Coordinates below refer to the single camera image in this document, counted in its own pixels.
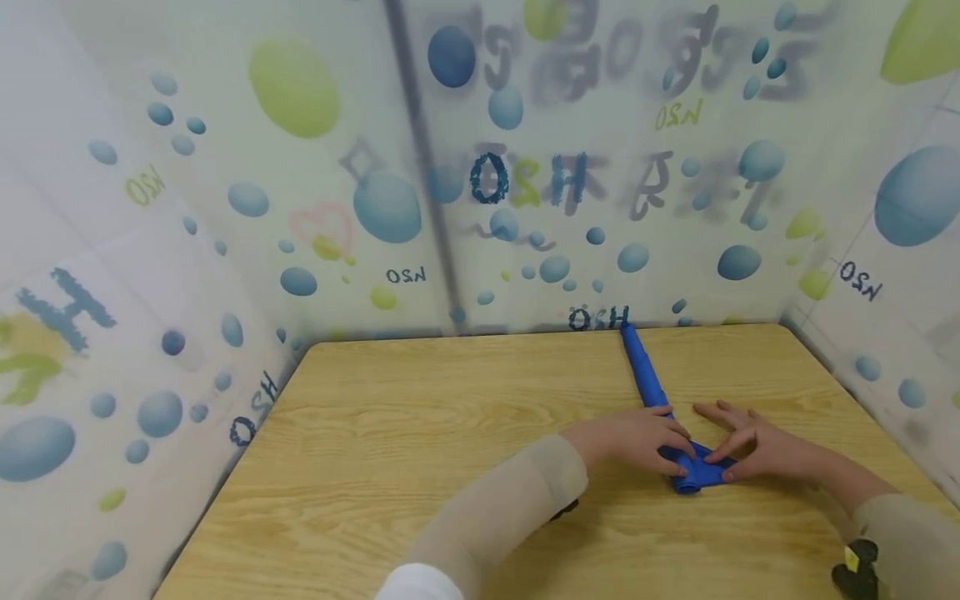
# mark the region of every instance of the finger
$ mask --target finger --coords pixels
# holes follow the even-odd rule
[[[690,440],[676,431],[664,431],[660,443],[663,445],[668,445],[671,448],[677,448],[690,458],[697,457],[697,453],[693,451],[693,445],[690,444]]]
[[[713,450],[712,453],[704,459],[707,463],[715,463],[717,461],[723,460],[730,456],[731,452],[742,448],[743,446],[749,444],[756,438],[756,431],[753,428],[750,429],[737,429],[730,436],[724,440],[722,444],[717,446],[717,449]]]

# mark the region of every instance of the wooden table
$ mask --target wooden table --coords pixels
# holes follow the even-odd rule
[[[641,331],[677,417],[718,397],[956,511],[784,328]],[[615,331],[320,344],[213,503],[156,600],[369,599],[446,500],[525,445],[636,406]],[[842,547],[797,488],[679,497],[615,465],[496,570],[489,599],[840,598]]]

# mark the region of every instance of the green circle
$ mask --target green circle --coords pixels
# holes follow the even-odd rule
[[[260,108],[285,132],[314,139],[333,129],[340,114],[337,85],[310,46],[267,40],[253,49],[247,73]]]

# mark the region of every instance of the blue circle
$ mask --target blue circle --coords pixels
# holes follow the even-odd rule
[[[710,193],[700,192],[693,198],[693,209],[703,210],[710,206]]]
[[[780,144],[760,139],[740,155],[740,177],[747,181],[769,181],[780,174],[786,153]]]
[[[234,348],[243,346],[243,326],[233,313],[225,314],[220,320],[220,334],[224,336],[224,341]]]
[[[227,190],[227,200],[233,210],[245,217],[262,217],[270,209],[270,199],[255,183],[240,181]]]
[[[420,203],[414,186],[390,173],[371,173],[353,192],[353,212],[367,233],[403,244],[420,233]]]
[[[197,222],[193,220],[193,217],[183,217],[183,228],[190,235],[197,234]]]
[[[753,100],[760,91],[760,77],[751,75],[743,86],[743,99]]]
[[[287,267],[280,274],[280,287],[293,296],[311,296],[317,291],[317,278],[303,267]]]
[[[767,218],[767,215],[762,212],[755,212],[754,216],[750,218],[750,221],[747,223],[747,227],[754,231],[763,231],[767,228],[767,225],[770,223],[770,220]]]
[[[490,94],[487,102],[490,120],[501,130],[515,130],[523,120],[523,96],[516,85],[506,84]]]
[[[203,135],[206,133],[206,123],[198,117],[187,117],[186,118],[186,128],[190,130],[191,133],[196,135]]]
[[[0,434],[0,479],[33,481],[53,472],[73,454],[77,434],[56,417],[30,417]]]
[[[628,244],[616,258],[616,266],[624,273],[636,273],[647,266],[650,251],[643,244]]]
[[[797,18],[797,5],[792,2],[784,2],[783,6],[777,11],[777,14],[774,16],[774,29],[781,32],[785,29],[789,29],[793,25],[794,19]]]
[[[101,392],[90,399],[90,412],[98,419],[106,419],[117,408],[117,399],[113,394]]]
[[[174,112],[162,102],[151,102],[147,107],[147,116],[161,127],[166,127],[174,122]]]
[[[943,233],[960,212],[960,153],[927,146],[890,170],[876,192],[876,229],[894,246],[920,246]]]
[[[162,71],[157,71],[150,76],[150,83],[154,89],[164,96],[173,96],[177,93],[177,80]]]
[[[603,228],[590,228],[587,230],[587,241],[594,246],[599,246],[607,241],[607,233]]]
[[[777,79],[783,73],[786,73],[786,60],[784,59],[774,59],[770,61],[770,64],[767,65],[767,77],[770,79]]]
[[[437,30],[427,46],[426,60],[430,72],[441,85],[462,87],[473,77],[477,57],[467,33],[454,25]]]
[[[139,465],[147,460],[149,455],[150,445],[145,440],[133,440],[127,444],[127,450],[124,452],[124,457],[131,465]]]
[[[570,273],[570,261],[561,254],[548,256],[540,264],[540,278],[547,283],[556,283]]]
[[[697,177],[697,174],[700,173],[700,161],[694,157],[685,158],[683,164],[680,165],[680,172],[684,174],[684,177]]]
[[[197,149],[193,145],[193,140],[182,133],[174,133],[170,138],[170,145],[173,146],[174,152],[180,156],[190,156]]]
[[[853,362],[856,372],[867,381],[877,381],[880,379],[880,362],[870,354],[858,356]]]
[[[724,279],[740,281],[756,273],[760,268],[760,253],[751,248],[737,244],[730,246],[720,254],[717,262],[717,273]]]
[[[453,165],[431,167],[426,174],[426,186],[430,198],[437,204],[456,202],[464,193],[465,175]]]
[[[490,233],[498,240],[513,242],[520,235],[520,225],[510,208],[499,208],[490,218]]]
[[[153,392],[136,411],[136,422],[151,438],[165,438],[177,431],[183,419],[183,403],[173,392]]]
[[[160,338],[160,349],[170,356],[177,356],[183,352],[185,346],[186,338],[175,329],[168,329]]]
[[[217,376],[213,378],[213,387],[217,389],[217,392],[225,392],[232,383],[233,377],[226,371],[218,372]]]
[[[86,149],[90,152],[91,156],[102,164],[110,166],[117,163],[117,151],[109,142],[105,142],[102,139],[94,139],[86,145]]]
[[[97,553],[90,566],[90,577],[94,581],[106,581],[127,566],[127,547],[119,541],[108,541]]]
[[[924,386],[916,379],[904,379],[897,389],[897,395],[900,396],[900,402],[910,408],[921,408],[926,404]]]
[[[767,53],[770,52],[770,40],[766,37],[761,37],[754,44],[754,51],[750,55],[750,60],[754,64],[760,64],[763,62],[763,59],[767,58]]]
[[[194,404],[190,407],[190,420],[195,423],[204,422],[206,416],[210,413],[209,407],[206,404]]]

